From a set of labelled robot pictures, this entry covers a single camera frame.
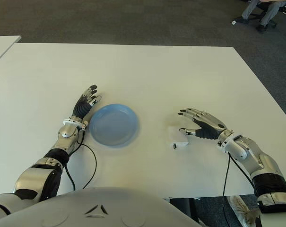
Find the white tabletop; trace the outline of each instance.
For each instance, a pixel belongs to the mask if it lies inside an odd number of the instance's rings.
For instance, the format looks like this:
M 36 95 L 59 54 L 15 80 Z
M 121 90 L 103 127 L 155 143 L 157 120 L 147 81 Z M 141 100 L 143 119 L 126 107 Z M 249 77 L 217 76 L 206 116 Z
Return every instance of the white tabletop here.
M 19 35 L 0 36 L 0 58 L 16 42 L 21 39 Z
M 222 194 L 227 155 L 216 141 L 190 138 L 169 148 L 167 127 L 196 125 L 177 115 L 186 107 L 207 111 L 229 129 L 254 139 L 286 178 L 286 115 L 231 47 L 94 44 L 14 44 L 0 61 L 0 193 L 43 157 L 57 139 L 81 93 L 98 85 L 102 106 L 120 103 L 138 115 L 138 137 L 123 149 L 84 140 L 98 167 L 89 186 L 126 186 L 167 197 Z M 77 188 L 95 167 L 89 150 L 70 159 Z M 62 175 L 59 193 L 72 189 Z M 226 195 L 251 194 L 231 164 Z

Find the gray pants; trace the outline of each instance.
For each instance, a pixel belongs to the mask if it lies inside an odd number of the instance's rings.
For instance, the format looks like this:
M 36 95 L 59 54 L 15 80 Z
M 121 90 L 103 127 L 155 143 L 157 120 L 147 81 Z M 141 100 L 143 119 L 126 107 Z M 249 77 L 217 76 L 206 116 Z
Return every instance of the gray pants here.
M 248 19 L 249 15 L 256 8 L 256 6 L 260 3 L 260 0 L 251 0 L 248 7 L 242 14 L 244 19 Z M 269 21 L 278 13 L 279 7 L 282 7 L 286 4 L 286 1 L 273 1 L 268 8 L 266 15 L 261 19 L 261 25 L 267 25 Z

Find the dark gray floor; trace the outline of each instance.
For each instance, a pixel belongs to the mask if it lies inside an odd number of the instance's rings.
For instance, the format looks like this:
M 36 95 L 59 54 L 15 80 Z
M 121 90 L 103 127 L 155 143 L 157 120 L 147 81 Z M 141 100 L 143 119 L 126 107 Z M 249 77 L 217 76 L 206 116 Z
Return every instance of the dark gray floor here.
M 0 35 L 21 35 L 24 43 L 232 46 L 286 113 L 286 15 L 278 13 L 277 28 L 264 34 L 255 30 L 257 21 L 232 26 L 246 5 L 239 0 L 0 0 Z M 244 199 L 255 206 L 254 196 Z M 197 207 L 210 227 L 226 226 L 221 198 L 203 198 Z M 228 206 L 226 211 L 231 226 L 240 226 Z

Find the robot finger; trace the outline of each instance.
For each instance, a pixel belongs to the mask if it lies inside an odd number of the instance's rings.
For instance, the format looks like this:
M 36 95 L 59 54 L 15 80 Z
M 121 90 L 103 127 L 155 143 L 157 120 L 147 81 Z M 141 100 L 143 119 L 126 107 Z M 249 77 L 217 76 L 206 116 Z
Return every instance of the robot finger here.
M 193 108 L 187 108 L 187 109 L 181 110 L 181 112 L 189 113 L 189 114 L 192 114 L 193 116 L 197 116 L 197 117 L 201 117 L 205 113 L 203 111 L 193 109 Z
M 97 92 L 97 90 L 92 90 L 92 91 L 90 92 L 90 94 L 93 95 L 93 94 L 96 93 L 96 92 Z
M 195 136 L 195 129 L 180 128 L 179 130 L 180 132 L 183 132 L 186 135 Z
M 183 110 L 180 110 L 181 113 L 178 113 L 180 116 L 184 116 L 186 118 L 189 118 L 190 120 L 193 120 L 194 115 L 191 113 L 183 112 Z
M 91 85 L 90 88 L 91 88 L 91 90 L 95 90 L 97 88 L 97 85 L 95 85 L 95 84 Z

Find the black wire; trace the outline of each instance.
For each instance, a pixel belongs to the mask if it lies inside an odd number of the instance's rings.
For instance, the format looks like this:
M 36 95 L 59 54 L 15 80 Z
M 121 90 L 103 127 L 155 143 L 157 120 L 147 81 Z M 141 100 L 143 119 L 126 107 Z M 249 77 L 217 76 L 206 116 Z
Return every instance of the black wire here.
M 248 179 L 250 184 L 252 185 L 253 189 L 255 189 L 253 182 L 251 181 L 250 177 L 247 176 L 247 174 L 242 170 L 242 168 L 237 164 L 237 162 L 233 159 L 233 157 L 228 153 L 231 160 L 234 162 L 234 164 L 240 169 L 240 171 L 245 175 L 245 177 Z
M 229 222 L 226 217 L 226 212 L 225 212 L 225 206 L 224 206 L 224 198 L 225 198 L 225 189 L 226 189 L 226 183 L 227 183 L 227 177 L 228 177 L 228 172 L 229 172 L 229 167 L 230 167 L 230 157 L 231 155 L 229 154 L 229 159 L 228 159 L 228 167 L 227 167 L 227 172 L 226 172 L 226 177 L 225 177 L 225 184 L 224 184 L 224 190 L 223 190 L 223 199 L 222 199 L 222 206 L 223 206 L 223 213 L 225 220 L 227 222 L 227 225 L 230 227 Z
M 75 153 L 75 152 L 81 147 L 81 145 L 82 145 L 82 143 L 83 143 L 83 140 L 84 140 L 84 137 L 85 137 L 85 131 L 83 131 L 83 134 L 82 134 L 81 144 L 80 144 L 75 150 L 73 150 L 73 151 L 69 154 L 69 157 L 70 157 L 73 153 Z M 71 182 L 71 184 L 72 184 L 72 188 L 73 188 L 73 190 L 75 191 L 75 190 L 76 190 L 76 185 L 75 185 L 75 183 L 74 183 L 74 181 L 73 181 L 73 179 L 72 179 L 72 177 L 71 177 L 71 175 L 70 175 L 70 173 L 69 173 L 69 171 L 68 171 L 67 164 L 65 165 L 65 170 L 66 170 L 67 176 L 68 176 L 68 178 L 70 179 L 70 182 Z
M 84 137 L 85 137 L 85 131 L 83 131 L 83 135 L 82 135 L 81 142 L 80 142 L 80 143 L 78 142 L 78 143 L 79 143 L 79 146 L 69 154 L 69 157 L 70 157 L 73 153 L 75 153 L 75 152 L 81 147 L 81 145 L 82 145 L 82 143 L 83 143 L 83 141 L 84 141 Z
M 94 178 L 94 176 L 95 176 L 96 166 L 97 166 L 97 160 L 96 160 L 96 156 L 95 156 L 94 151 L 93 151 L 89 146 L 87 146 L 86 144 L 83 144 L 83 143 L 81 143 L 81 145 L 83 145 L 83 146 L 87 147 L 89 150 L 91 150 L 92 154 L 93 154 L 94 157 L 95 157 L 95 170 L 94 170 L 94 173 L 92 174 L 92 177 L 89 179 L 89 181 L 87 182 L 87 184 L 85 184 L 85 186 L 83 187 L 83 189 L 84 189 L 84 188 L 86 188 L 86 186 L 91 182 L 92 178 Z
M 75 191 L 75 190 L 76 190 L 76 186 L 75 186 L 75 183 L 73 182 L 72 177 L 71 177 L 70 174 L 69 174 L 69 171 L 68 171 L 68 169 L 67 169 L 67 165 L 65 166 L 65 170 L 66 170 L 67 176 L 69 177 L 69 179 L 70 179 L 70 181 L 71 181 L 71 183 L 72 183 L 73 190 Z

